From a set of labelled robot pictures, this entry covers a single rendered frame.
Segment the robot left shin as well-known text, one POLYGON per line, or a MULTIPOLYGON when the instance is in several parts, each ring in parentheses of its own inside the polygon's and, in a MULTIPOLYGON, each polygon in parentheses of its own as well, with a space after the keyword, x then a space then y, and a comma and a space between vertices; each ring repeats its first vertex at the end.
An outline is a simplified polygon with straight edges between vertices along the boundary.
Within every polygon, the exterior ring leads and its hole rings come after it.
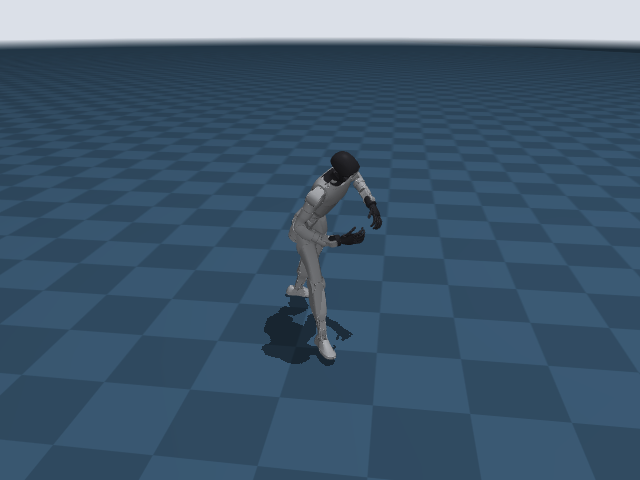
MULTIPOLYGON (((318 258, 319 258, 319 256, 318 256, 318 258)), ((300 258, 300 261, 299 261, 297 272, 298 272, 298 276, 297 276, 297 280, 296 280, 296 283, 295 283, 295 289, 297 288, 297 290, 300 290, 302 288, 302 286, 304 285, 304 283, 306 282, 307 278, 308 278, 308 274, 307 274, 306 268, 305 268, 304 263, 303 263, 301 258, 300 258)))

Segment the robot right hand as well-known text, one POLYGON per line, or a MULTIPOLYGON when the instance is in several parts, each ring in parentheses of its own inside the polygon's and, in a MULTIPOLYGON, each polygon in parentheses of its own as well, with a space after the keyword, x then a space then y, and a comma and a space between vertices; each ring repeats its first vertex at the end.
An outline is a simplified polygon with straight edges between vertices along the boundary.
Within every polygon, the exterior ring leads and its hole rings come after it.
POLYGON ((329 236, 328 239, 329 241, 337 241, 338 243, 337 246, 340 246, 341 244, 352 245, 352 244, 362 243, 365 237, 365 230, 363 230, 363 227, 362 227, 359 232, 351 234, 355 229, 356 227, 353 227, 347 234, 344 234, 342 236, 332 235, 332 236, 329 236))

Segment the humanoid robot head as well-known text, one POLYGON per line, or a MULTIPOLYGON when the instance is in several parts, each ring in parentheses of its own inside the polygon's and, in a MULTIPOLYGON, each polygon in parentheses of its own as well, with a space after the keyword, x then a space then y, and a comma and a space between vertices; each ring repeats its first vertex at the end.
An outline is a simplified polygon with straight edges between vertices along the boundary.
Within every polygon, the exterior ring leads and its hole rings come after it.
POLYGON ((346 151, 337 152, 333 155, 330 161, 333 168, 326 172, 323 175, 324 177, 322 177, 326 183, 329 183, 332 179, 337 181, 336 183, 330 182, 333 186, 340 186, 360 168, 357 160, 346 151))

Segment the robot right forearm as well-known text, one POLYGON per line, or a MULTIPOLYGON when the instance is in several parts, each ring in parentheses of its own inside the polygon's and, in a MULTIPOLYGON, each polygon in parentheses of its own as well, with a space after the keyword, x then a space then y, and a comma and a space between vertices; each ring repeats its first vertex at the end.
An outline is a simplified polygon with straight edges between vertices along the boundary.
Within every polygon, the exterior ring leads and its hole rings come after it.
POLYGON ((296 227, 295 231, 303 239, 313 241, 323 247, 329 246, 333 248, 338 245, 337 241, 329 241, 328 238, 332 235, 322 234, 313 228, 308 230, 305 226, 299 225, 296 227))

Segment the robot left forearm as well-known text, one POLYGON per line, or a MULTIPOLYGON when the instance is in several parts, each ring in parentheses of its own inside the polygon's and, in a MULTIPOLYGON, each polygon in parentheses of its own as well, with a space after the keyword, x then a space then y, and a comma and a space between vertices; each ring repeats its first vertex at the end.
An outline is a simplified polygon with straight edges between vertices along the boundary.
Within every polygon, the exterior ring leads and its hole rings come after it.
POLYGON ((375 201, 375 198, 372 196, 371 191, 369 190, 368 186, 365 184, 365 181, 362 178, 362 176, 359 173, 359 171, 357 172, 357 174, 359 175, 359 178, 354 180, 353 185, 357 189, 357 191, 360 194, 360 196, 363 198, 364 204, 365 204, 364 198, 366 196, 369 196, 371 201, 375 201))

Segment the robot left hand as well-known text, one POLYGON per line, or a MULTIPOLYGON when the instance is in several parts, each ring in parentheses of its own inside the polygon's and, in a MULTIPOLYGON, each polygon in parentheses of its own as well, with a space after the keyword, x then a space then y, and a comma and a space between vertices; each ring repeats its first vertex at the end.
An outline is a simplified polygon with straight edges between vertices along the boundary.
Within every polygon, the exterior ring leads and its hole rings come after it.
POLYGON ((377 203, 375 201, 371 201, 369 196, 366 196, 364 198, 364 201, 365 201, 366 206, 370 210, 369 215, 368 215, 368 219, 371 217, 371 214, 373 216, 373 223, 372 223, 372 225, 370 227, 374 226, 374 224, 375 224, 373 229, 375 229, 375 230, 379 229, 381 227, 381 225, 382 225, 382 220, 381 220, 381 217, 380 217, 379 210, 376 207, 377 203))

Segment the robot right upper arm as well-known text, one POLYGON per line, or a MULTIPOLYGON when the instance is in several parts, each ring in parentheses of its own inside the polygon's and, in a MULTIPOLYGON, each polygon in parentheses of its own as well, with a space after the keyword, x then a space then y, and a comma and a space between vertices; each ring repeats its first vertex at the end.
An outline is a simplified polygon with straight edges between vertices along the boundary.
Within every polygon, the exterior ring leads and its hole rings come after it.
POLYGON ((319 186, 307 194, 305 203, 294 222, 294 230, 299 225, 303 225, 308 229, 308 223, 306 221, 310 220, 316 209, 322 205, 325 195, 326 192, 319 186))

